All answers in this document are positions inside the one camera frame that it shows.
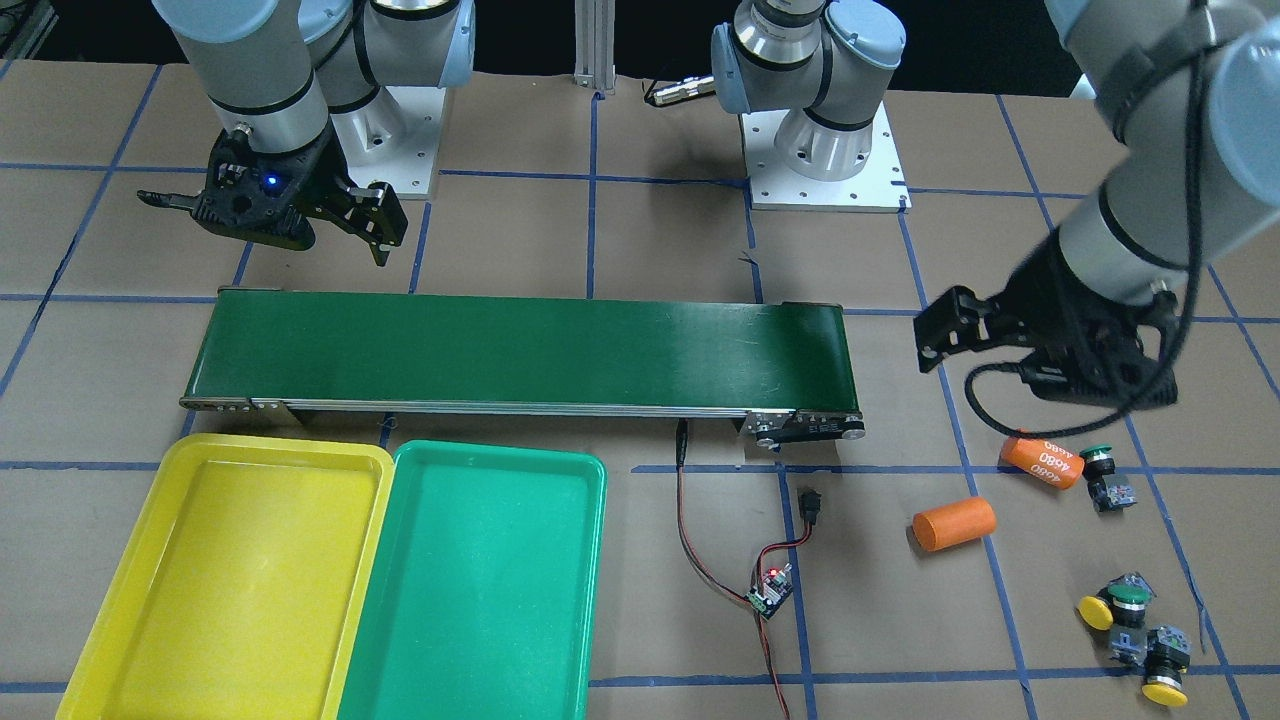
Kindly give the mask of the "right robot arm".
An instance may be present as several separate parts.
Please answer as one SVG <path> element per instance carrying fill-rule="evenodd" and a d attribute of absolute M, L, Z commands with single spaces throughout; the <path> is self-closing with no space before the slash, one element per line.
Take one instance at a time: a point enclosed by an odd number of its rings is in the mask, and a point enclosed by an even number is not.
<path fill-rule="evenodd" d="M 196 195 L 141 190 L 210 233 L 291 251 L 314 222 L 362 241 L 384 266 L 408 220 L 396 182 L 352 167 L 412 147 L 393 88 L 466 85 L 471 1 L 157 1 L 220 122 Z"/>

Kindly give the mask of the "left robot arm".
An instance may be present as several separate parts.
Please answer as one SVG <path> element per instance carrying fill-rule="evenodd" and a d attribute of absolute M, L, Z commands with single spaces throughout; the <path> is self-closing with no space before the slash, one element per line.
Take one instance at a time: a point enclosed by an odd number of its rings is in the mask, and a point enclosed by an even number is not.
<path fill-rule="evenodd" d="M 1277 222 L 1277 13 L 1248 1 L 1048 1 L 1125 159 L 980 299 L 955 286 L 914 320 L 920 372 L 1024 347 L 988 372 L 1112 410 L 1178 398 L 1201 268 Z M 815 201 L 887 163 L 883 96 L 905 28 L 874 1 L 741 1 L 713 31 L 721 106 L 762 142 L 759 197 Z"/>

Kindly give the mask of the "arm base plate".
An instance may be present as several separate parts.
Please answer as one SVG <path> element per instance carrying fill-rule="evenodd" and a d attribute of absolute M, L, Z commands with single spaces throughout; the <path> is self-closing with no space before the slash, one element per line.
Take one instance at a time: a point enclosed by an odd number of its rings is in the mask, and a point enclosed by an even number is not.
<path fill-rule="evenodd" d="M 899 213 L 913 208 L 882 102 L 869 126 L 836 131 L 801 110 L 739 117 L 754 210 Z"/>
<path fill-rule="evenodd" d="M 449 91 L 384 87 L 365 106 L 332 114 L 351 179 L 390 184 L 401 199 L 429 200 Z"/>

